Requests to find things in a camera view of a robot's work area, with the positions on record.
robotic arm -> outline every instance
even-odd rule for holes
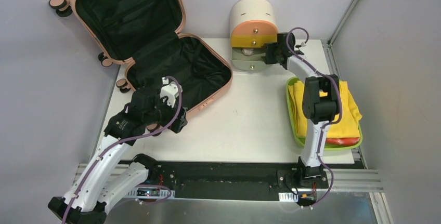
[[[282,65],[305,84],[302,110],[308,126],[305,147],[299,157],[294,181],[299,187],[310,187],[312,183],[326,178],[322,163],[323,150],[329,123],[339,113],[338,91],[333,87],[333,84],[336,84],[338,89],[339,78],[336,75],[321,74],[305,60],[303,52],[296,50],[293,55],[287,45],[294,50],[294,35],[277,34],[277,42],[267,45],[263,60],[266,64]],[[327,92],[327,96],[320,97],[320,91]]]
[[[178,115],[170,129],[178,133],[187,124],[187,109],[178,109],[180,104],[176,103],[182,89],[166,78],[162,84],[160,91],[144,87],[133,93],[131,102],[109,120],[94,159],[77,183],[63,197],[51,199],[48,207],[63,223],[104,223],[109,211],[127,192],[149,179],[156,161],[140,154],[125,172],[106,183],[122,155],[136,141],[116,144],[119,140],[144,134],[150,124],[169,125],[176,111]]]

black cable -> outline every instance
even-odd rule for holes
[[[298,188],[294,185],[295,191],[297,192],[297,193],[294,193],[294,191],[292,191],[292,189],[288,186],[286,178],[283,179],[283,184],[285,184],[285,186],[287,186],[287,188],[289,189],[289,191],[291,191],[291,193],[293,193],[294,195],[299,195]]]
[[[168,102],[168,97],[167,97],[167,96],[164,96],[164,97],[160,98],[160,99],[159,99],[159,102],[160,102],[160,103],[167,103],[167,102]]]

green tray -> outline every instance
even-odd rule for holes
[[[299,81],[298,77],[292,77],[287,81],[287,104],[288,104],[288,112],[290,115],[290,122],[291,122],[291,128],[292,128],[292,134],[294,135],[294,140],[300,144],[302,147],[305,146],[305,138],[303,137],[298,137],[295,134],[295,127],[294,127],[294,117],[293,117],[293,112],[291,111],[291,97],[289,95],[289,90],[288,90],[288,86],[289,85],[294,85],[295,82]],[[361,132],[361,127],[360,127],[360,123],[358,123],[358,131],[360,132],[360,140],[358,141],[358,143],[352,145],[352,146],[341,146],[338,144],[325,144],[325,150],[349,150],[349,149],[353,149],[356,148],[358,146],[360,146],[361,142],[363,141],[363,133]]]

pink suitcase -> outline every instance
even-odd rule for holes
[[[58,16],[72,12],[103,50],[103,66],[127,64],[121,92],[143,86],[160,88],[171,75],[183,88],[187,119],[230,88],[230,65],[199,37],[181,33],[181,0],[50,0]]]

white tabletop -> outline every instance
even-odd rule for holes
[[[204,41],[231,63],[229,39]],[[302,51],[319,71],[329,73],[320,40],[310,40]],[[121,66],[118,79],[124,78],[124,71]],[[233,68],[231,89],[192,118],[179,134],[167,130],[158,137],[138,139],[122,159],[144,153],[160,161],[297,162],[302,147],[293,138],[285,89],[293,76],[278,64],[261,72]],[[131,92],[113,91],[99,140],[109,118],[120,112],[131,96]],[[325,151],[324,160],[354,163],[350,150]]]

